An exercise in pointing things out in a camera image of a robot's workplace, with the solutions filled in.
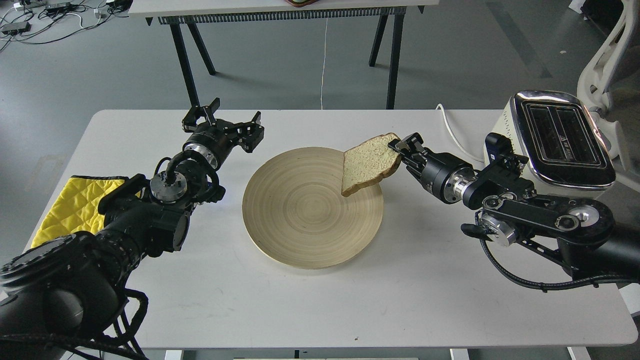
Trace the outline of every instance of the black table leg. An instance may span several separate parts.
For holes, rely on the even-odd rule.
[[[213,63],[211,62],[211,58],[209,57],[207,48],[204,46],[204,42],[202,41],[202,37],[200,36],[198,27],[196,26],[196,24],[187,24],[187,26],[189,27],[189,31],[191,32],[191,36],[193,37],[193,41],[196,42],[196,46],[198,47],[198,51],[200,51],[200,56],[202,56],[202,61],[204,61],[204,65],[207,67],[207,71],[209,71],[209,75],[215,75],[216,68],[213,67]]]
[[[376,30],[376,37],[373,39],[373,47],[369,57],[370,67],[376,66],[376,59],[378,58],[378,51],[380,50],[380,43],[382,42],[382,35],[385,33],[388,17],[389,15],[380,15],[380,19],[378,19],[378,29]]]
[[[193,82],[191,66],[189,65],[189,57],[187,56],[187,50],[184,48],[184,39],[182,38],[182,32],[180,31],[180,24],[171,24],[169,27],[171,27],[171,35],[173,36],[175,51],[178,53],[178,60],[180,61],[184,84],[187,86],[189,101],[191,101],[191,106],[200,106],[198,93],[196,92],[196,85]]]
[[[398,80],[398,63],[400,61],[400,44],[404,14],[394,15],[394,37],[391,41],[391,64],[389,66],[389,88],[387,90],[387,109],[394,108],[396,103],[396,84]]]

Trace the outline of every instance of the yellow oven mitt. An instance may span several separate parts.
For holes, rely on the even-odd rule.
[[[31,247],[76,231],[96,233],[104,225],[98,214],[100,199],[122,185],[128,177],[72,176],[42,221]]]

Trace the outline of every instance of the desk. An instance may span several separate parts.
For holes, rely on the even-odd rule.
[[[185,113],[97,113],[55,194],[74,174],[150,176],[187,139],[180,127]],[[232,122],[253,114],[216,112]],[[449,112],[454,132],[476,155],[499,115]],[[182,251],[144,259],[131,275],[128,287],[150,299],[137,336],[143,348],[594,346],[637,338],[613,284],[545,294],[505,279],[478,241],[460,233],[473,211],[442,204],[404,168],[382,181],[384,218],[357,257],[323,270],[273,261],[247,235],[241,211],[247,182],[273,156],[306,146],[345,151],[389,131],[418,131],[432,150],[464,155],[436,110],[265,110],[262,125],[255,152],[234,149],[218,172],[227,194],[196,208]],[[568,280],[559,266],[522,247],[492,250],[519,276]]]
[[[189,94],[191,105],[199,105],[191,66],[184,47],[180,24],[187,24],[198,47],[207,71],[216,74],[216,69],[196,26],[202,22],[243,22],[262,20],[325,19],[330,17],[380,16],[374,37],[369,66],[376,64],[382,36],[389,15],[394,15],[394,30],[389,65],[387,109],[393,109],[396,101],[396,83],[400,46],[406,7],[417,5],[423,11],[425,5],[438,4],[439,0],[322,0],[318,3],[295,8],[284,0],[136,0],[131,5],[131,17],[146,17],[151,25],[153,17],[161,24],[171,27],[173,42],[180,61],[180,68]]]

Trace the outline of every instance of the bread crust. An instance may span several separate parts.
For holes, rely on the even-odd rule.
[[[348,163],[348,159],[347,159],[348,155],[347,154],[349,152],[357,151],[359,148],[362,148],[365,145],[375,143],[380,138],[384,138],[384,137],[390,137],[389,141],[391,141],[393,139],[398,139],[398,140],[400,139],[394,133],[387,133],[387,134],[384,134],[384,135],[378,135],[378,136],[376,136],[374,138],[371,138],[371,139],[361,143],[360,145],[352,147],[351,149],[349,149],[349,150],[344,152],[344,161],[343,161],[343,165],[342,165],[342,191],[341,191],[342,196],[348,197],[348,196],[354,194],[355,192],[357,192],[360,189],[363,189],[363,188],[366,188],[368,186],[371,186],[371,185],[379,183],[385,177],[389,177],[389,176],[393,175],[394,172],[396,172],[396,170],[400,166],[401,157],[400,157],[399,154],[395,153],[392,149],[388,148],[388,146],[387,146],[388,142],[383,142],[383,143],[380,144],[380,149],[382,150],[382,147],[384,147],[383,151],[384,151],[384,153],[386,155],[395,156],[395,159],[390,164],[390,166],[388,166],[387,168],[384,168],[380,173],[375,175],[373,178],[363,179],[362,181],[355,182],[354,184],[351,184],[350,186],[345,188],[345,176],[344,176],[344,174],[347,172],[347,169],[348,169],[349,166],[356,166],[356,164]]]

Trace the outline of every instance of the table leg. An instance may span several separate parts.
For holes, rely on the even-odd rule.
[[[191,66],[189,65],[187,49],[184,47],[184,39],[182,38],[182,32],[180,31],[180,24],[171,24],[169,27],[171,27],[171,35],[173,36],[175,51],[178,53],[178,60],[180,61],[184,84],[187,86],[189,101],[191,101],[191,106],[199,106],[200,102],[198,101],[198,93],[196,92],[196,85],[193,81],[193,74],[191,73]]]
[[[202,41],[202,37],[200,36],[198,26],[196,24],[187,24],[187,26],[189,27],[189,31],[191,32],[191,36],[193,37],[193,41],[196,42],[196,46],[198,47],[198,51],[200,51],[200,56],[202,56],[202,61],[204,61],[204,65],[207,67],[207,71],[209,71],[209,75],[215,75],[216,68],[213,67],[213,63],[211,62],[211,58],[209,57],[209,52],[207,52],[207,48],[204,46],[204,42]]]
[[[450,348],[451,360],[469,360],[469,352],[465,348]]]
[[[389,66],[389,87],[387,90],[387,109],[394,108],[396,103],[396,84],[398,80],[398,63],[400,62],[400,44],[404,14],[394,15],[394,35],[391,41],[391,64]]]
[[[622,300],[625,301],[631,317],[640,315],[640,285],[629,284],[620,289]]]
[[[591,356],[586,347],[568,347],[571,360],[591,360]]]
[[[164,360],[182,360],[183,350],[167,350],[164,353]]]
[[[382,43],[382,35],[385,33],[388,18],[389,15],[380,15],[380,18],[378,19],[376,37],[373,39],[373,47],[371,48],[371,55],[369,57],[370,67],[376,66],[376,59],[378,58],[378,51],[380,50],[380,43]]]

